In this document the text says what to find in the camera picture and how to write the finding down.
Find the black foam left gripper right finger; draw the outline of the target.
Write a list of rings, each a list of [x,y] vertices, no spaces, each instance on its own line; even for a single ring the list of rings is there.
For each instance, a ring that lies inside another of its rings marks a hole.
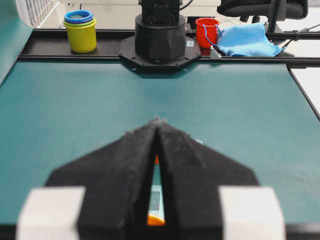
[[[284,240],[283,212],[273,188],[249,167],[160,122],[165,220],[181,240]]]

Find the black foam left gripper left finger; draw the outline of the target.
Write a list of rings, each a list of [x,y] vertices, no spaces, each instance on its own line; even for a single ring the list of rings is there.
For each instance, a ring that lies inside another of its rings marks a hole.
[[[54,169],[20,211],[18,240],[124,240],[147,221],[155,120]]]

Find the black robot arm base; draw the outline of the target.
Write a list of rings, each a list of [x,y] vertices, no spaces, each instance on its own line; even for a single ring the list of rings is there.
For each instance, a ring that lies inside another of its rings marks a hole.
[[[180,0],[140,0],[134,36],[122,40],[119,57],[143,70],[177,70],[201,57],[186,33]]]

